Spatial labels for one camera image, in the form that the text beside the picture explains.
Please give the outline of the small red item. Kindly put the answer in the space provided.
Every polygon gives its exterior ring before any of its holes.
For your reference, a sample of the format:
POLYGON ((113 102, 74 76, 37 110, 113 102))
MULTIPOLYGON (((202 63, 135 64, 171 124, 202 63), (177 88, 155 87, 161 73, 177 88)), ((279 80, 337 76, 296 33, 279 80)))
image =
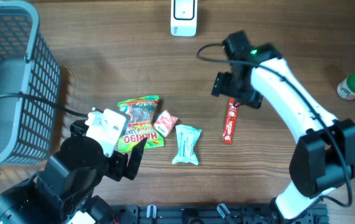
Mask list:
POLYGON ((232 144, 234 129, 237 121, 238 106, 234 98, 229 99, 226 122, 224 125, 223 141, 225 144, 232 144))

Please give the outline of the green lid jar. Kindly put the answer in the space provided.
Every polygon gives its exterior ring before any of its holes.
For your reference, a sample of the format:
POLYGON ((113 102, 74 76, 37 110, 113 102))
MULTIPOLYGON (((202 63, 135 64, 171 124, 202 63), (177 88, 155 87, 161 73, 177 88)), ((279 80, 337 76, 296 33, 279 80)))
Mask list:
POLYGON ((345 100, 355 99, 355 72, 338 85, 337 94, 345 100))

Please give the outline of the Haribo gummy candy bag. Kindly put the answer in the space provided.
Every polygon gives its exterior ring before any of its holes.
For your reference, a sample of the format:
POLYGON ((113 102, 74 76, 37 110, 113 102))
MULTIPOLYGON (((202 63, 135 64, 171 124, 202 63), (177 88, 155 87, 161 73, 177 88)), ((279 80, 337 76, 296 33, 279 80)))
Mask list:
POLYGON ((152 122, 157 110, 159 95, 143 96, 120 101, 120 112, 130 118, 125 133, 118 140, 119 152, 131 152, 143 139, 147 139, 144 149, 164 147, 164 137, 154 128, 152 122))

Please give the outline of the white teal snack packet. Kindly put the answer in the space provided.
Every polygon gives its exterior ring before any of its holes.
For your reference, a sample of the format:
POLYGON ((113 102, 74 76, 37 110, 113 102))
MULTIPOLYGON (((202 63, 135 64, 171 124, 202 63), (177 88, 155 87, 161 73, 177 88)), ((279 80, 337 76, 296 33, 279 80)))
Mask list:
POLYGON ((195 154, 194 147, 202 132, 201 129, 179 124, 175 127, 177 133, 178 152, 173 158, 172 164, 179 162, 199 164, 199 160, 195 154))

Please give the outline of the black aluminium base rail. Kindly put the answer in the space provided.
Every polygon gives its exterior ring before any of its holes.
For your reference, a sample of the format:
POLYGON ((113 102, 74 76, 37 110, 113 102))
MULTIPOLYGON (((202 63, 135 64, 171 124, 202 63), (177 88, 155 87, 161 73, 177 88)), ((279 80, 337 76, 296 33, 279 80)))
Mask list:
POLYGON ((224 218, 215 205, 188 207, 139 207, 137 205, 113 205, 121 224, 184 224, 184 223, 288 223, 268 203, 228 205, 229 214, 224 218))

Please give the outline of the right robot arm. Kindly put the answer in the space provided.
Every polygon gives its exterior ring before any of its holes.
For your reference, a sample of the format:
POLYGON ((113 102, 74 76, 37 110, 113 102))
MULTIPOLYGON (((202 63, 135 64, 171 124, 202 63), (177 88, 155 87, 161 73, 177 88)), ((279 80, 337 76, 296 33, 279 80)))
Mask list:
POLYGON ((327 199, 342 207, 353 202, 355 123, 340 121, 300 84, 272 45, 251 45, 243 31, 222 43, 230 72, 218 73, 211 94, 226 95, 234 106, 258 109, 266 99, 290 130, 295 150, 291 182, 271 202, 274 222, 293 223, 327 199))

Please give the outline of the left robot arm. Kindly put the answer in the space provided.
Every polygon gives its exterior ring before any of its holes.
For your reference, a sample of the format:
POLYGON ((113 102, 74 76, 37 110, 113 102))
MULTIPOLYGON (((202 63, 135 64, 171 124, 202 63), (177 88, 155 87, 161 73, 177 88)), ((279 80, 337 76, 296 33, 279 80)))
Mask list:
POLYGON ((100 143, 75 121, 71 136, 52 155, 44 170, 0 194, 0 223, 121 223, 122 212, 93 191, 103 177, 135 179, 146 139, 130 154, 103 154, 100 143))

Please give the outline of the white barcode scanner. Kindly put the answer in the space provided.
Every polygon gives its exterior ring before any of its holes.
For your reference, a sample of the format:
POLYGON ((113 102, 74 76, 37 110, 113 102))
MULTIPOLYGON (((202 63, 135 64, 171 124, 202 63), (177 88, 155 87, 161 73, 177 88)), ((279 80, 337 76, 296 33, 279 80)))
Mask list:
POLYGON ((198 0, 171 0, 170 32, 175 37, 193 37, 197 31, 198 0))

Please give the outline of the grey plastic mesh basket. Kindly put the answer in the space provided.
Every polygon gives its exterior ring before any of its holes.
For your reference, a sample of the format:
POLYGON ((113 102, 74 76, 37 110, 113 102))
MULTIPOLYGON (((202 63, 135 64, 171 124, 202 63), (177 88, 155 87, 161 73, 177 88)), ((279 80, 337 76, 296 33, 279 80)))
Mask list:
POLYGON ((0 165, 49 156, 62 75, 36 8, 0 1, 0 165))

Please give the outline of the red white small carton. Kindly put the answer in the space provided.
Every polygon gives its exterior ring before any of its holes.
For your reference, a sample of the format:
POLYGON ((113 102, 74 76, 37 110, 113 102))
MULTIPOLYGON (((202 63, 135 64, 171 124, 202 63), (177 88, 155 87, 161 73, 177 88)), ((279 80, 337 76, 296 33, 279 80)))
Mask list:
POLYGON ((163 136, 167 137, 172 131, 178 118, 173 116, 167 110, 161 112, 154 123, 154 128, 163 136))

